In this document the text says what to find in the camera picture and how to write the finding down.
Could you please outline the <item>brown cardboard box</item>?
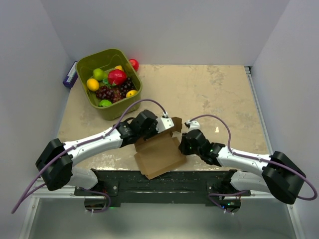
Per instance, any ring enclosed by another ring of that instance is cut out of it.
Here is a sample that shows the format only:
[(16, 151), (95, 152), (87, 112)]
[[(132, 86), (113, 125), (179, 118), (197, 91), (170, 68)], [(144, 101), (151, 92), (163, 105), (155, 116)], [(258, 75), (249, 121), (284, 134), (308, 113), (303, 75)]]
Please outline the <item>brown cardboard box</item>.
[(181, 132), (182, 119), (173, 117), (174, 126), (147, 141), (139, 139), (135, 144), (135, 161), (141, 174), (152, 180), (186, 163), (186, 156), (179, 150), (180, 140), (173, 136)]

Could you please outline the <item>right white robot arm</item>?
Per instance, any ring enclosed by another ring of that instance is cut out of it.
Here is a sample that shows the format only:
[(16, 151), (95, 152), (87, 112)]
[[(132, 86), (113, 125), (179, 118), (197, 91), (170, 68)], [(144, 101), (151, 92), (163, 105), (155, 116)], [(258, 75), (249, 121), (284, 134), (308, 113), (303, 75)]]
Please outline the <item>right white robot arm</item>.
[(304, 181), (305, 173), (284, 153), (253, 154), (209, 142), (199, 129), (182, 134), (179, 150), (183, 155), (195, 154), (208, 165), (232, 167), (238, 171), (222, 183), (222, 190), (232, 196), (238, 191), (254, 190), (271, 193), (285, 204), (294, 204)]

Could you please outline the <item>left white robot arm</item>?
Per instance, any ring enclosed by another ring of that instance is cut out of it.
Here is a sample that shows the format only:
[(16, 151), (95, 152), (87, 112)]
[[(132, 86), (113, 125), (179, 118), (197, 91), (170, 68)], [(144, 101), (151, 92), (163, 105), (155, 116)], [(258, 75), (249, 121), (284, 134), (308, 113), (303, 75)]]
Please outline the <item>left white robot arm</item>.
[(75, 165), (104, 151), (134, 144), (140, 138), (147, 140), (163, 132), (167, 125), (170, 120), (144, 110), (135, 118), (84, 139), (65, 143), (51, 140), (35, 165), (50, 191), (73, 185), (85, 188), (91, 195), (99, 195), (103, 191), (102, 181), (91, 170), (76, 170)]

